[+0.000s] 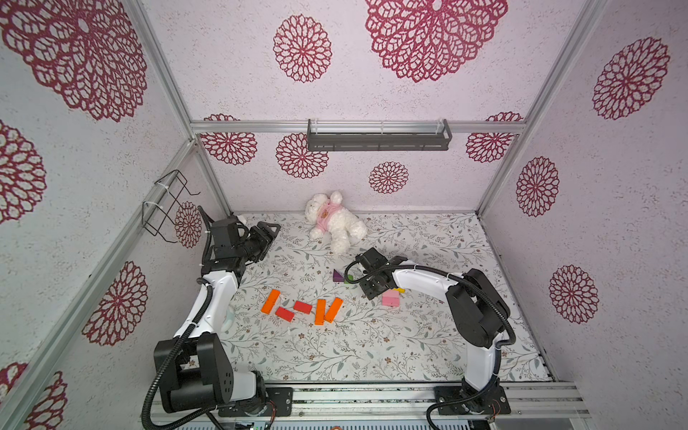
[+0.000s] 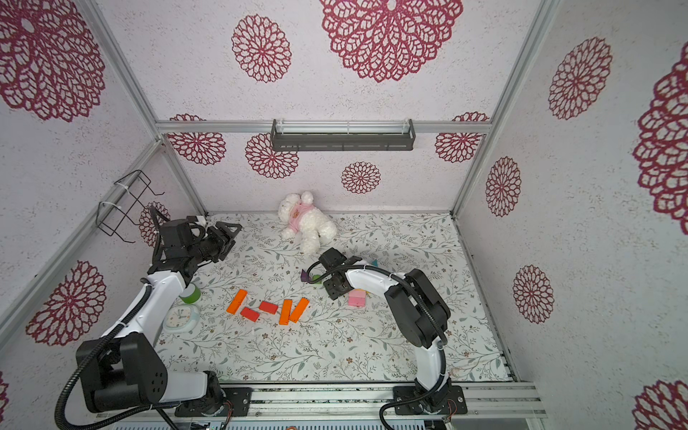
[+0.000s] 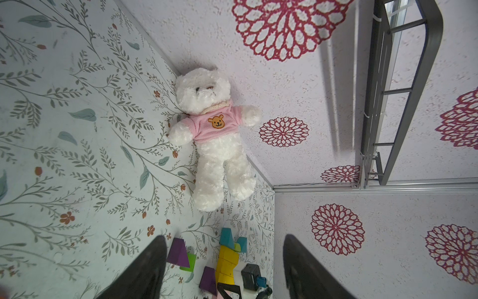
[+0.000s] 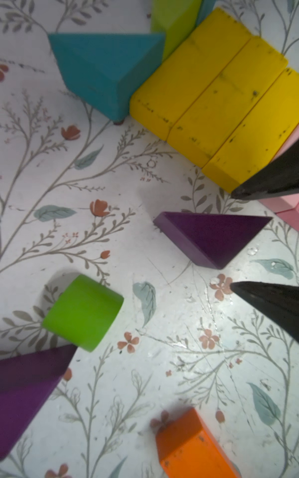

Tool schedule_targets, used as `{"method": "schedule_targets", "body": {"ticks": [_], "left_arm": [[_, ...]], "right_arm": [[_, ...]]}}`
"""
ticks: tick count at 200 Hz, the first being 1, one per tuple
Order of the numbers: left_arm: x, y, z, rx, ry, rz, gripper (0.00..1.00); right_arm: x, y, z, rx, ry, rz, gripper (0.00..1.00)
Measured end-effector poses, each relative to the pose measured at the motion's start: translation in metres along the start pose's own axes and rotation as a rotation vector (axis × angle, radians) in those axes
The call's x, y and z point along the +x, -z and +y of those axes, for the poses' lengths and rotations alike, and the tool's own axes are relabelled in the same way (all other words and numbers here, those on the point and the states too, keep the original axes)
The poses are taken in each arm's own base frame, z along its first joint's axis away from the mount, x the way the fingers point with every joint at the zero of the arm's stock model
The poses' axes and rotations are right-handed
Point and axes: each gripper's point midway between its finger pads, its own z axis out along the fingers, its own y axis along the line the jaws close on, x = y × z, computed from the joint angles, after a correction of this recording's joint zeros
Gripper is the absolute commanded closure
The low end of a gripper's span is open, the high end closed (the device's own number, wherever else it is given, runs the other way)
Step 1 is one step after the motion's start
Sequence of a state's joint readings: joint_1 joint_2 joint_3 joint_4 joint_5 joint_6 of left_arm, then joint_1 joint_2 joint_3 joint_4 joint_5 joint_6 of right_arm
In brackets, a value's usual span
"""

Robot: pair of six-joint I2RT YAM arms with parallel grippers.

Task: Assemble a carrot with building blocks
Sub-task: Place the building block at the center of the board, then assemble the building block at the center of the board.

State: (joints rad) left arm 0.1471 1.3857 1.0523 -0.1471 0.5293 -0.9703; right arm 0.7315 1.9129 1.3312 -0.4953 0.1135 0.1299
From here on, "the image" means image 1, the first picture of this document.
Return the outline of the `magenta pink block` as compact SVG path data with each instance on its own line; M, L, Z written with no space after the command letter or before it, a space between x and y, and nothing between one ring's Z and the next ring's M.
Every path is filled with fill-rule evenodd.
M401 300L398 297L383 297L382 305L396 308L401 305Z

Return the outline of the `purple triangle block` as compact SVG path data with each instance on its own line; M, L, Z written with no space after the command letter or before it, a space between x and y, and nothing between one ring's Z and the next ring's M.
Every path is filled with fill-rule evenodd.
M333 271L333 281L334 281L334 282L337 282L337 283L344 283L344 282L345 282L345 278L344 278L344 276L343 276L341 273L339 273L337 270L334 270L334 271Z

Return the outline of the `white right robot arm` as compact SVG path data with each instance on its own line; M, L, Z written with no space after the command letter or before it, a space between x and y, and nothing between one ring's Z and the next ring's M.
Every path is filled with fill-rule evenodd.
M482 271L451 273L401 256L388 260L371 248L346 267L344 281L358 284L368 299L404 288L449 306L456 330L468 344L467 365L459 395L446 401L438 399L427 408L430 428L438 428L432 414L443 408L458 408L469 415L500 411L502 350L512 346L517 336L509 322L509 306Z

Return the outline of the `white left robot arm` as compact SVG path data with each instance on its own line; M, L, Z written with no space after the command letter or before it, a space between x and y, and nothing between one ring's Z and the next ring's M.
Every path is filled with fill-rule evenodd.
M281 227L260 221L249 228L236 215L213 220L203 212L201 217L207 239L197 280L200 291L183 325L154 349L156 376L141 413L145 429L158 428L152 419L155 399L161 400L167 413L183 413L181 419L168 424L170 429L202 416L219 426L213 415L217 410L233 408L256 416L270 403L262 375L257 371L236 371L219 332L245 269L263 261Z

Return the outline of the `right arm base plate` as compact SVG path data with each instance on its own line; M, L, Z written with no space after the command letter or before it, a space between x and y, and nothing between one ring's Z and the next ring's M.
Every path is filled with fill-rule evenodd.
M435 401L448 403L439 408L442 416L457 415L508 415L512 413L505 390L499 384L494 385L480 396L472 388L460 386L435 387Z

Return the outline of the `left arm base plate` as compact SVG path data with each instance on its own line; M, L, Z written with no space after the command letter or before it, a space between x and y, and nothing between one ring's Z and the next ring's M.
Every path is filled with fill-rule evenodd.
M254 417L289 417L292 412L294 390L291 387L267 387L265 393L238 401L219 411L220 417L253 419Z

